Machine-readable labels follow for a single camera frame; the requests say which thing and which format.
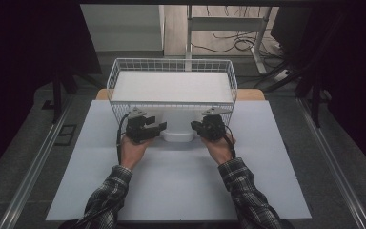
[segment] black device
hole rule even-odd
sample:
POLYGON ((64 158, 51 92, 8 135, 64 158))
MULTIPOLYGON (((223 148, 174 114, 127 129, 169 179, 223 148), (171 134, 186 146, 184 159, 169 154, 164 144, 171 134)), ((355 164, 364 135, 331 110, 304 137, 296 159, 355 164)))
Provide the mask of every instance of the black device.
POLYGON ((226 125, 222 120, 222 114, 230 113, 231 111, 222 108, 210 108, 206 112, 201 122, 193 121, 191 123, 192 129, 197 131, 198 135, 210 141, 217 141, 224 138, 229 147, 233 158, 236 158, 236 152, 232 139, 227 137, 226 125))
POLYGON ((192 129, 197 131, 198 135, 210 141, 217 141, 223 137, 227 131, 221 115, 206 115, 202 122, 193 121, 192 129))
POLYGON ((136 144, 139 144, 144 140, 160 136, 160 132, 166 129, 167 123, 163 122, 157 127, 145 127, 145 125, 151 125, 154 124, 154 122, 154 116, 136 116, 133 118, 129 118, 126 128, 126 136, 128 136, 136 144))

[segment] wall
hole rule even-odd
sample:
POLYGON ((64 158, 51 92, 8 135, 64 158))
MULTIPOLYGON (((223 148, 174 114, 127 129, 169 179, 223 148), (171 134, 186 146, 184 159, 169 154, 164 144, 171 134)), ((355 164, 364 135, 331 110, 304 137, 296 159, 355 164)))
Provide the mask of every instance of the wall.
POLYGON ((163 6, 81 5, 97 52, 162 51, 163 6))

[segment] wrist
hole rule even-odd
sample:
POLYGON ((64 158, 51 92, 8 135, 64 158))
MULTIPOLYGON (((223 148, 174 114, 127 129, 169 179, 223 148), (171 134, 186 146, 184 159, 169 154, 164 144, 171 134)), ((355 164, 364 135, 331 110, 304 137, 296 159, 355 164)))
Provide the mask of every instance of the wrist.
POLYGON ((118 167, 120 168, 123 168, 125 171, 129 171, 130 173, 132 173, 132 170, 127 168, 127 167, 124 167, 123 165, 117 165, 118 167))
POLYGON ((215 161, 219 166, 219 165, 224 164, 224 163, 226 163, 226 162, 228 162, 232 159, 233 159, 232 156, 222 156, 222 157, 217 158, 215 161))
POLYGON ((134 162, 129 162, 129 161, 121 161, 121 166, 123 166, 124 168, 127 168, 129 170, 133 170, 133 168, 135 167, 136 163, 134 162))

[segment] white container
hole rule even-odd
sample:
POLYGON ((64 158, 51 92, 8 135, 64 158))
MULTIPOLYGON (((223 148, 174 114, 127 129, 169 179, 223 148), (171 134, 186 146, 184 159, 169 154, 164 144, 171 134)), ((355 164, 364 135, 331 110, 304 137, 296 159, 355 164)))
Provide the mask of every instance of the white container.
MULTIPOLYGON (((232 111, 237 96, 229 60, 116 59, 107 89, 117 122, 137 107, 155 116, 153 125, 168 123, 162 135, 170 142, 193 140, 191 122, 201 121, 211 107, 232 111)), ((222 115, 225 125, 230 118, 222 115)))

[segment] white wire basket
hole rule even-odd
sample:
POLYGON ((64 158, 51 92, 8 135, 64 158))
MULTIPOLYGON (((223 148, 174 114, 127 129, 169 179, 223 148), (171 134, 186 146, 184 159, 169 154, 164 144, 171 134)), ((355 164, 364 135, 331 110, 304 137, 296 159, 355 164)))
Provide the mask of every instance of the white wire basket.
MULTIPOLYGON (((211 107, 232 111, 237 84, 230 60, 127 58, 114 61, 107 91, 118 123, 134 107, 159 123, 168 110, 195 111, 197 120, 211 107)), ((222 118, 228 126, 231 113, 222 118)))

